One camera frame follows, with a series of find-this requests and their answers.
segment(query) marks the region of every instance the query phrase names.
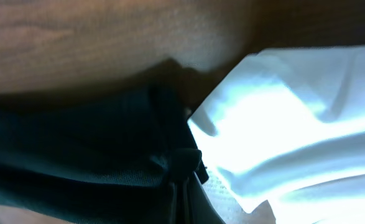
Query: folded white cloth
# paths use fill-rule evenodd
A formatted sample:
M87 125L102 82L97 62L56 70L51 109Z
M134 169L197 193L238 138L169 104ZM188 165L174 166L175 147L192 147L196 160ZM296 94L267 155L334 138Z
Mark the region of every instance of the folded white cloth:
M364 175L365 47L248 55L188 124L205 163L248 213L264 200L282 208L276 198L295 190Z

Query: folded dark cloth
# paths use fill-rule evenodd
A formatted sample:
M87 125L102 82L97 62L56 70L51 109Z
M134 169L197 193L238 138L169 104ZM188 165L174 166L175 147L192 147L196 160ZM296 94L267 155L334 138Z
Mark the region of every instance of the folded dark cloth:
M196 144L165 88L48 113L0 111L0 205L73 223L170 223L181 148Z

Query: brown wood grain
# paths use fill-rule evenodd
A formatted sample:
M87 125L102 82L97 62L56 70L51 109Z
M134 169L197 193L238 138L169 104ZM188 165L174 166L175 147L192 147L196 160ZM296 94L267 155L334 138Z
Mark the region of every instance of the brown wood grain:
M365 0L0 0L0 107L44 110L148 82L196 106L246 54L355 44Z

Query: black fabric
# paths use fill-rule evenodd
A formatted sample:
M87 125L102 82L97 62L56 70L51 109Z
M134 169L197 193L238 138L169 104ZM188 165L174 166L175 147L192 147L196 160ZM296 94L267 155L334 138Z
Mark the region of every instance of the black fabric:
M0 111L0 204L73 223L170 223L180 148L196 145L163 88L49 113Z

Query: white fabric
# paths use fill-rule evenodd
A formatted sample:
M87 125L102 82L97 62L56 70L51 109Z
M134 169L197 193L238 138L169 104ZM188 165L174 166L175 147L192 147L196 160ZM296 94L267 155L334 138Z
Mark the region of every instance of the white fabric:
M276 198L304 187L365 175L365 47L248 55L188 124L206 165L248 213L268 199L281 209Z

